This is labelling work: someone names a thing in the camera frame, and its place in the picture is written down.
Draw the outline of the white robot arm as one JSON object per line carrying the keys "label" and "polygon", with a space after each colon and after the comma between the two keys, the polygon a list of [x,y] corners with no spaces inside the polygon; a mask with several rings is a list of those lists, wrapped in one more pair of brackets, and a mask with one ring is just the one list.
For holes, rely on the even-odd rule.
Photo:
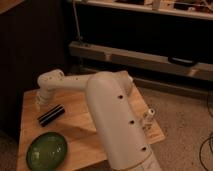
{"label": "white robot arm", "polygon": [[133,79],[127,71],[65,76],[59,70],[37,79],[37,103],[44,105],[57,89],[85,92],[89,113],[114,171],[162,171],[128,96]]}

